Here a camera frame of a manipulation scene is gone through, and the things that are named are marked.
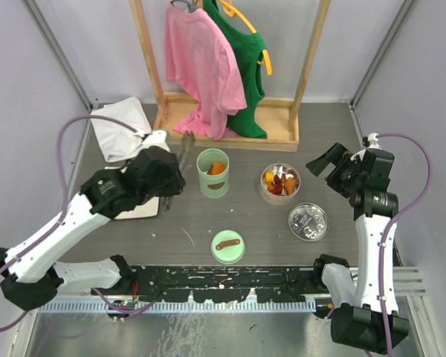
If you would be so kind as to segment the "white square plate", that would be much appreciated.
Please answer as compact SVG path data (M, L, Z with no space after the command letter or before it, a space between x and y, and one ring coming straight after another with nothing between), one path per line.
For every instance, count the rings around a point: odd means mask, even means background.
M131 211L125 211L120 213L114 218L114 220L126 220L126 219L145 219L158 215L160 199L153 197L143 205L138 205Z

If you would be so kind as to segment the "white cloth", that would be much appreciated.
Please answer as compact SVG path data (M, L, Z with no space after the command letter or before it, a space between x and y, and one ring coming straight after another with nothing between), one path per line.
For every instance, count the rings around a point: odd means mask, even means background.
M135 157L143 148L142 137L152 132L143 107L136 97L105 105L101 109L94 110L91 115L116 119L137 130L137 133L134 133L114 122L91 120L103 157L109 163Z

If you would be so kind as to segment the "metal serving tongs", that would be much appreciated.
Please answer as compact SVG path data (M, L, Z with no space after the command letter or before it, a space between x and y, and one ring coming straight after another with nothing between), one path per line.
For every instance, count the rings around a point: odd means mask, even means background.
M177 155L177 159L178 159L178 168L180 170L180 172L183 172L184 166L186 164L188 155L190 150L193 148L195 143L195 136L192 132L185 132L182 136L181 139L181 145L180 145L180 150L179 153ZM163 202L163 206L164 206L164 210L168 211L171 208L171 204L172 204L172 199L173 197L166 197L164 202Z

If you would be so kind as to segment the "mint green tin canister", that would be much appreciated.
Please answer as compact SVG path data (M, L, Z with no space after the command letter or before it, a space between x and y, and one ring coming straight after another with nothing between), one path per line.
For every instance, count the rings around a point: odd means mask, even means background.
M226 170L217 176L209 176L207 171L215 162L224 164ZM217 199L223 197L229 190L230 161L227 154L216 148L205 149L196 160L198 179L201 192L208 198Z

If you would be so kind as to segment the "mint green canister lid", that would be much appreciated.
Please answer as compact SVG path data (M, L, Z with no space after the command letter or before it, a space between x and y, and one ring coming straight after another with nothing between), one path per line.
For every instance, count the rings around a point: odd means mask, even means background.
M225 265L235 264L245 253L245 242L239 233L223 230L213 237L210 251L217 262Z

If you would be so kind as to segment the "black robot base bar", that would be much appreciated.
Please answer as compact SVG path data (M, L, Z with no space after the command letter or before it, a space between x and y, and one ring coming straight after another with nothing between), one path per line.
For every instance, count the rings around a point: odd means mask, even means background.
M122 283L99 289L106 297L170 303L240 303L251 292L257 303L293 303L329 290L314 269L300 266L132 266Z

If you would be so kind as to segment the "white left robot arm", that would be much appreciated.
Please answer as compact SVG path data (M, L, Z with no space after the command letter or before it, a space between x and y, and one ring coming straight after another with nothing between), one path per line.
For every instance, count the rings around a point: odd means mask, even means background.
M181 194L180 158L160 147L142 149L124 168L98 170L63 212L14 248L0 247L4 297L25 311L59 293L109 289L130 292L134 273L120 255L100 262L61 263L60 257L92 231L154 197Z

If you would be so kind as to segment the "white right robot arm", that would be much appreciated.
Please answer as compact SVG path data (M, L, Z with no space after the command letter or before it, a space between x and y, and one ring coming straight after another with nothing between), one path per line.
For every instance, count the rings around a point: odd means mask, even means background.
M377 144L353 154L336 143L307 163L314 175L329 164L327 185L348 199L358 235L358 271L351 273L345 259L321 255L314 261L311 284L331 295L333 342L389 355L410 330L398 314L393 283L393 243L398 197L388 191L395 157Z

